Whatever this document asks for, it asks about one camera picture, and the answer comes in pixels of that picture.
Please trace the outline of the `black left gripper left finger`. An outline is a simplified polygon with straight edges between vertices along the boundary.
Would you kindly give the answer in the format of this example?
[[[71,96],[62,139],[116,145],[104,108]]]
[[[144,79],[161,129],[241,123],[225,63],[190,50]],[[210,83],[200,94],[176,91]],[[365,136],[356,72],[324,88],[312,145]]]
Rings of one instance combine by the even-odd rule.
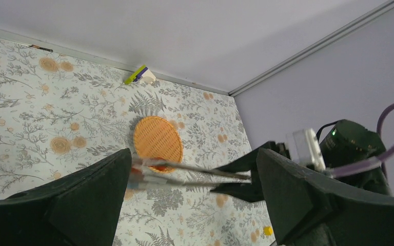
[[[129,149],[0,200],[0,245],[112,245],[131,169]]]

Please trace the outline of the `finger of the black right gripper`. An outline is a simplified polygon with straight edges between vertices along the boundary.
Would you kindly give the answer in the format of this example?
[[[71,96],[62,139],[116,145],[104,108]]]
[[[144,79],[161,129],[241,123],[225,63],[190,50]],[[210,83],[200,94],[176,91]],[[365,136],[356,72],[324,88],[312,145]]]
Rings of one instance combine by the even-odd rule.
[[[280,151],[280,145],[275,141],[268,141],[263,145],[257,147],[251,152],[245,154],[244,156],[224,165],[215,168],[215,170],[219,170],[222,172],[228,173],[237,173],[237,172],[248,172],[250,170],[256,169],[256,159],[259,152],[259,149],[270,149],[277,153]]]
[[[265,200],[262,186],[259,182],[221,183],[210,190],[211,193],[225,194],[249,203]]]

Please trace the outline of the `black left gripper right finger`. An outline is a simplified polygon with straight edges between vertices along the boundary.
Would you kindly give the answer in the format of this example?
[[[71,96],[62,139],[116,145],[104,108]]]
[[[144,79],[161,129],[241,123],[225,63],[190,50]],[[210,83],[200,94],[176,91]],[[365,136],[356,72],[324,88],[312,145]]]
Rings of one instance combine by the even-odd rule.
[[[259,149],[278,245],[394,245],[394,197],[352,187]]]

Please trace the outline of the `red orange food piece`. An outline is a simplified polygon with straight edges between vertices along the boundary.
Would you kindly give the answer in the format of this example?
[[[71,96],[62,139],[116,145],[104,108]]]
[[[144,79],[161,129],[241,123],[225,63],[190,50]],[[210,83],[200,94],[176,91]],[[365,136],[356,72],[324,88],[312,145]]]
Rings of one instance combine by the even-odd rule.
[[[154,157],[151,159],[152,161],[165,161],[163,158],[160,157]],[[168,171],[167,166],[150,166],[149,167],[151,170],[155,170],[156,172],[161,172],[161,173],[166,173]]]

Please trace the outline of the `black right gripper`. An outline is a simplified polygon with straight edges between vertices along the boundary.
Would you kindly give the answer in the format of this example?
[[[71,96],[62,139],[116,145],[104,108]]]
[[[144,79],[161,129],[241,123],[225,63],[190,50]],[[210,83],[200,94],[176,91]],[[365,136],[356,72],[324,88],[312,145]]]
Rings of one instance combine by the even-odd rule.
[[[323,125],[316,133],[317,138],[320,138],[323,129],[330,126],[332,129],[320,142],[324,162],[328,168],[338,168],[366,160],[386,151],[378,133],[346,119]],[[380,167],[340,177],[338,181],[374,193],[391,195],[386,175]]]

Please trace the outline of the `metal serving tongs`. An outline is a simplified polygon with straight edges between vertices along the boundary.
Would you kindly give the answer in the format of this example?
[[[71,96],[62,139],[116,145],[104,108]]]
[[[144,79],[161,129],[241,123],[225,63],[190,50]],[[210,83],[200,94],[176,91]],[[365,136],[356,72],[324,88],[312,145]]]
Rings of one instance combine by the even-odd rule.
[[[251,176],[228,173],[215,169],[189,166],[169,160],[152,161],[152,158],[134,158],[128,178],[127,188],[151,190],[164,188],[215,188],[221,183],[251,183]],[[167,166],[166,173],[151,170],[150,166]]]

